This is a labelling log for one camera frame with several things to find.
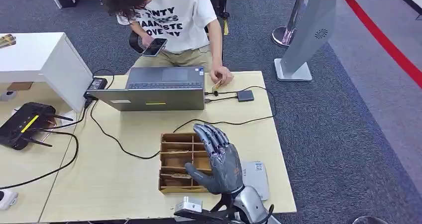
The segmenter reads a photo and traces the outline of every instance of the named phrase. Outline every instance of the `yellow sticker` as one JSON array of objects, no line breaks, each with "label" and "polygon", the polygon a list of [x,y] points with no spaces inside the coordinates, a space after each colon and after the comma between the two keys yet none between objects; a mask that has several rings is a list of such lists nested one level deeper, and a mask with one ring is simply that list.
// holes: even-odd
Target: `yellow sticker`
[{"label": "yellow sticker", "polygon": [[166,105],[166,103],[145,103],[147,106],[162,106]]},{"label": "yellow sticker", "polygon": [[25,128],[22,129],[21,133],[25,132],[25,130],[27,130],[32,123],[34,123],[37,119],[38,119],[39,115],[36,115],[30,122],[28,122],[28,124],[26,124]]},{"label": "yellow sticker", "polygon": [[228,35],[228,24],[227,19],[224,20],[224,35]]}]

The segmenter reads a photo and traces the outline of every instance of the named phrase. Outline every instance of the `wooden compartment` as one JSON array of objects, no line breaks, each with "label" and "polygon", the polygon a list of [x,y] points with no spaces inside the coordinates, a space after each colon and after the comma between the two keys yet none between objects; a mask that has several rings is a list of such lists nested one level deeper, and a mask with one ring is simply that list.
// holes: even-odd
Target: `wooden compartment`
[{"label": "wooden compartment", "polygon": [[159,187],[162,193],[207,192],[186,172],[185,163],[211,175],[210,160],[196,133],[165,133],[161,135],[161,169]]}]

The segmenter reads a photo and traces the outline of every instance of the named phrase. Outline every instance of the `robotic arm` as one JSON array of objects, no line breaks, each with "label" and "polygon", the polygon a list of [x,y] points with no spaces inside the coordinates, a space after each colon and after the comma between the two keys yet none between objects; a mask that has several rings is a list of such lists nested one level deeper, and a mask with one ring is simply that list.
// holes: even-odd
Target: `robotic arm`
[{"label": "robotic arm", "polygon": [[185,167],[189,175],[213,194],[221,194],[220,201],[211,211],[203,210],[201,202],[185,198],[175,208],[175,215],[194,220],[219,220],[230,224],[280,224],[272,215],[274,205],[266,210],[257,191],[245,186],[236,148],[225,133],[209,124],[195,124],[194,131],[204,143],[210,157],[212,177],[198,171],[192,163]]}]

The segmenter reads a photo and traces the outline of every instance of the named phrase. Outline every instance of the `speaker grille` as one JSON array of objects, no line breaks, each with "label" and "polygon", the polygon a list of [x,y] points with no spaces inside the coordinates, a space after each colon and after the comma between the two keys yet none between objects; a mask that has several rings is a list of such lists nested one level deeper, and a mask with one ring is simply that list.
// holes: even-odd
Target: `speaker grille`
[{"label": "speaker grille", "polygon": [[323,39],[324,37],[326,37],[328,34],[328,30],[327,29],[320,29],[319,31],[317,31],[315,33],[315,38],[316,39]]}]

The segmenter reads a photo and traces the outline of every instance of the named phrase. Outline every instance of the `metallic finger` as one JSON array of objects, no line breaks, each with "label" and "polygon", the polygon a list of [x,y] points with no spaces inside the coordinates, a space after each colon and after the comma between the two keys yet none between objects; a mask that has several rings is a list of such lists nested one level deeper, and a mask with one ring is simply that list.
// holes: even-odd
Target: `metallic finger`
[{"label": "metallic finger", "polygon": [[218,148],[222,147],[222,145],[220,144],[220,141],[217,138],[217,135],[216,135],[215,130],[214,130],[214,126],[212,126],[210,124],[204,124],[204,125],[202,125],[202,127],[203,127],[205,133],[207,133],[207,135],[211,139],[214,150],[216,152],[218,152]]},{"label": "metallic finger", "polygon": [[216,127],[212,126],[211,124],[204,124],[205,127],[207,127],[209,130],[211,130],[211,132],[215,135],[215,137],[218,140],[218,148],[223,147],[224,145],[224,139],[221,137],[221,135],[219,134],[218,130]]},{"label": "metallic finger", "polygon": [[212,153],[215,153],[216,150],[214,149],[214,146],[212,145],[211,139],[208,137],[207,133],[204,131],[203,125],[195,124],[194,131],[195,133],[199,135],[199,138],[202,140],[202,143],[204,144],[205,151],[207,151],[208,156],[211,156]]},{"label": "metallic finger", "polygon": [[227,135],[225,135],[225,133],[223,131],[221,131],[221,129],[215,127],[217,135],[218,135],[218,139],[220,140],[220,142],[223,144],[223,146],[226,146],[230,143],[230,141],[227,138]]}]

